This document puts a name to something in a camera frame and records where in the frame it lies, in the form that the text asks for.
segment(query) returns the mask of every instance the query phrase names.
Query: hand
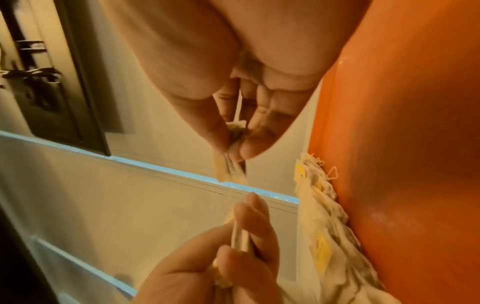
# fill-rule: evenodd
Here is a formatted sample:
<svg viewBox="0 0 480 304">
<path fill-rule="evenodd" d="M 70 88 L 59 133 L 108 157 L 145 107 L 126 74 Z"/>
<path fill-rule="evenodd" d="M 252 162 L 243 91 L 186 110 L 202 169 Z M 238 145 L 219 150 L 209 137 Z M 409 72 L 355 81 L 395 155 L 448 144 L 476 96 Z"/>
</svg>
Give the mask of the hand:
<svg viewBox="0 0 480 304">
<path fill-rule="evenodd" d="M 369 4 L 369 0 L 102 2 L 178 114 L 237 162 L 259 155 L 282 136 Z M 248 121 L 248 132 L 230 147 L 225 121 L 235 116 L 239 91 L 239 116 Z"/>
<path fill-rule="evenodd" d="M 235 304 L 281 304 L 277 286 L 280 250 L 267 204 L 256 194 L 234 207 L 237 224 L 250 232 L 256 256 L 230 248 L 233 223 L 188 241 L 161 261 L 141 286 L 133 304 L 211 304 L 231 296 Z M 217 257 L 229 289 L 214 286 Z"/>
</svg>

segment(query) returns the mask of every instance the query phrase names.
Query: skin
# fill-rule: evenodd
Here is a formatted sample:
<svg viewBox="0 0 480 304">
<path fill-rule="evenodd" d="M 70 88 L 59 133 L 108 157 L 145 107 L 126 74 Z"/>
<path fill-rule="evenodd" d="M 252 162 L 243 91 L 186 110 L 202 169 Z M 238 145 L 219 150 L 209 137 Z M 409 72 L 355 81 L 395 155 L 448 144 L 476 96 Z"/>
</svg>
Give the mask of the skin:
<svg viewBox="0 0 480 304">
<path fill-rule="evenodd" d="M 191 239 L 161 261 L 145 280 L 133 304 L 224 303 L 231 296 L 235 304 L 281 304 L 277 287 L 280 249 L 267 204 L 256 194 L 234 207 L 237 224 L 250 232 L 256 255 L 228 246 L 233 222 Z M 214 285 L 212 267 L 234 284 L 230 289 Z"/>
<path fill-rule="evenodd" d="M 271 147 L 335 62 L 367 0 L 102 0 L 152 83 L 212 147 Z M 231 145 L 226 121 L 248 131 Z"/>
</svg>

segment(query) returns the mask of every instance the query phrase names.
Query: yellow tag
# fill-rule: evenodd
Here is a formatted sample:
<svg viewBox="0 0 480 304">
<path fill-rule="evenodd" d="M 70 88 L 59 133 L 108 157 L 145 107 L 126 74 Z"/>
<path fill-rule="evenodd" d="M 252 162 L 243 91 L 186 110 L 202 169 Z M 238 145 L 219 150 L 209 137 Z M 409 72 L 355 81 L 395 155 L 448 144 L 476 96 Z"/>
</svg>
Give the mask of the yellow tag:
<svg viewBox="0 0 480 304">
<path fill-rule="evenodd" d="M 320 183 L 320 181 L 316 182 L 316 185 L 315 185 L 315 186 L 316 186 L 316 188 L 317 188 L 318 190 L 320 190 L 320 191 L 323 189 L 322 183 Z"/>
<path fill-rule="evenodd" d="M 307 177 L 307 172 L 305 172 L 305 169 L 300 164 L 297 164 L 295 166 L 295 181 L 298 182 L 304 178 Z"/>
<path fill-rule="evenodd" d="M 313 248 L 313 260 L 317 271 L 321 275 L 325 275 L 327 266 L 329 265 L 330 259 L 332 258 L 332 249 L 330 248 L 327 240 L 324 235 L 320 232 L 316 240 L 316 244 Z"/>
</svg>

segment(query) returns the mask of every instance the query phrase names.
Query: orange wall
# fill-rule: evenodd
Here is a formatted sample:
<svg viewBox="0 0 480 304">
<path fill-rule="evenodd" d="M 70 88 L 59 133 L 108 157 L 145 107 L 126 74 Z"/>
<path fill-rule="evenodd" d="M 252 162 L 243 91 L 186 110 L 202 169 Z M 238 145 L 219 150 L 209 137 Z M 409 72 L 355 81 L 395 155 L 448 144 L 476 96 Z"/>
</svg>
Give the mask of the orange wall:
<svg viewBox="0 0 480 304">
<path fill-rule="evenodd" d="M 480 301 L 479 16 L 374 0 L 324 79 L 309 152 L 404 304 Z"/>
</svg>

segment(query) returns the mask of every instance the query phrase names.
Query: orange panel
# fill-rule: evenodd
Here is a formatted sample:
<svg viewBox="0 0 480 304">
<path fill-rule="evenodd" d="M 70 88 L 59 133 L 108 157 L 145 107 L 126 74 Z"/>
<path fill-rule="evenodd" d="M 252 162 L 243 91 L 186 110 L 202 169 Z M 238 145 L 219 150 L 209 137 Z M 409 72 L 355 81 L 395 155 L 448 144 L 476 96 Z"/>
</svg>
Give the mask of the orange panel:
<svg viewBox="0 0 480 304">
<path fill-rule="evenodd" d="M 309 151 L 404 304 L 480 302 L 479 16 L 374 0 L 324 79 Z"/>
</svg>

